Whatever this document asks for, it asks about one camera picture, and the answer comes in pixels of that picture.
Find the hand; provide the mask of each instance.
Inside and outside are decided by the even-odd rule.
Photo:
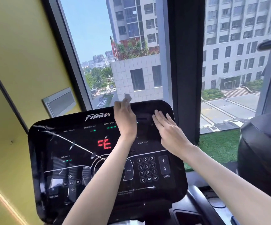
[[[155,115],[152,115],[153,121],[162,137],[161,144],[169,152],[185,160],[185,151],[192,150],[195,146],[186,138],[181,128],[176,125],[170,115],[166,114],[166,116],[167,118],[158,110],[155,110]]]
[[[122,102],[115,102],[114,115],[121,136],[134,140],[137,133],[137,121],[126,98]]]

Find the treadmill console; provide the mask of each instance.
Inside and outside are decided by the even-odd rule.
[[[137,137],[126,160],[113,211],[157,200],[181,200],[187,192],[183,162],[161,145],[152,120],[155,109],[174,117],[171,107],[162,100],[132,103],[131,107],[137,116]],[[52,223],[70,210],[119,136],[113,107],[39,121],[30,128],[36,207],[44,222]]]

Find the person's left hand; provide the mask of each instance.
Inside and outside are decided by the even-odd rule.
[[[114,115],[121,136],[134,140],[137,133],[137,121],[126,98],[122,102],[115,102]]]

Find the stairs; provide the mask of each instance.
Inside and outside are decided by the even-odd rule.
[[[230,90],[223,90],[222,92],[224,96],[226,96],[227,98],[250,94],[250,92],[243,87],[236,87]]]

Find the artificial turf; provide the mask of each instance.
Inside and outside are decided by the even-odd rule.
[[[199,147],[219,163],[237,161],[240,129],[212,132],[200,136]],[[186,171],[193,169],[184,164]]]

